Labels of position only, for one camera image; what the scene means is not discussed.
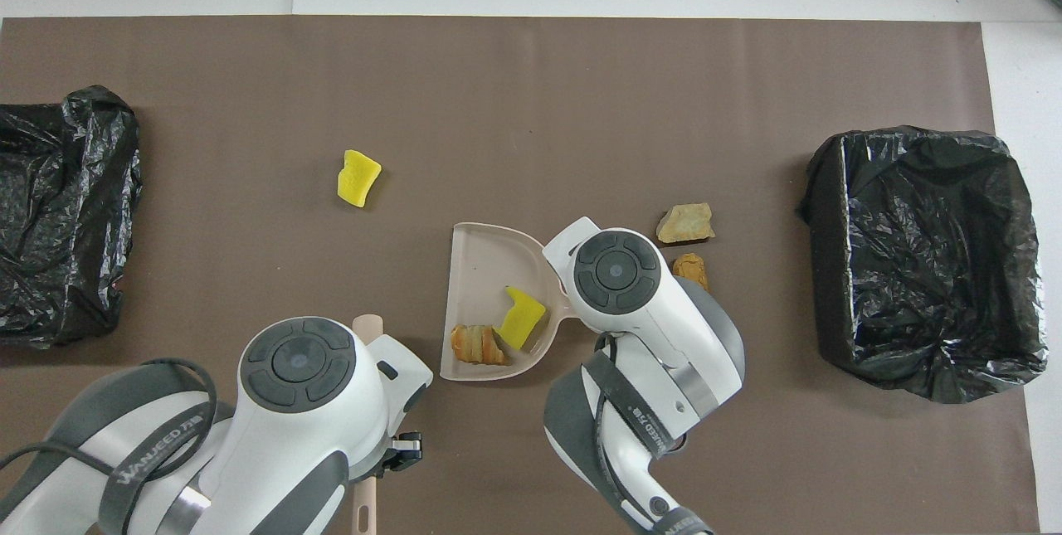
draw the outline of brown food piece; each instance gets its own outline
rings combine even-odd
[[[712,207],[706,203],[673,206],[656,225],[656,238],[662,243],[702,241],[715,236],[712,229]]]
[[[450,348],[458,361],[482,362],[486,365],[508,365],[509,359],[498,348],[491,326],[458,324],[450,330]]]
[[[698,282],[706,292],[712,292],[708,290],[708,275],[704,271],[704,260],[697,254],[686,254],[675,259],[671,265],[671,274]]]

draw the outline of gray robot arm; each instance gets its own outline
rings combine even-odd
[[[172,366],[105,377],[0,500],[0,535],[319,534],[348,482],[419,460],[396,431],[430,382],[394,339],[319,316],[251,341],[235,413]]]
[[[550,389],[544,422],[564,463],[636,533],[712,533],[649,473],[652,460],[740,389],[744,351],[700,287],[662,271],[630,229],[580,219],[544,247],[598,350]]]

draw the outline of black clamp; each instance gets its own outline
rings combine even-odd
[[[616,368],[615,362],[607,355],[592,355],[590,360],[583,363],[583,368],[653,459],[681,448],[638,389]]]
[[[408,469],[424,459],[422,441],[424,436],[418,431],[399,433],[391,437],[391,448],[383,454],[383,460],[377,466],[376,479],[383,479],[387,471],[398,472]]]

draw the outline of plastic bag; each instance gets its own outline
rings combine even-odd
[[[819,350],[883,389],[970,402],[1043,373],[1037,232],[982,132],[835,135],[808,165]]]
[[[140,188],[136,118],[106,88],[0,105],[0,343],[114,330]]]

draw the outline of circular button panel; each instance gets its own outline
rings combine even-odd
[[[355,361],[347,328],[322,316],[297,316],[255,335],[240,362],[240,380],[258,404],[303,413],[339,396]]]
[[[286,382],[305,382],[325,367],[325,348],[311,335],[285,341],[273,353],[273,373]]]
[[[640,234],[606,229],[576,253],[576,289],[587,304],[610,315],[644,307],[661,281],[656,247]]]

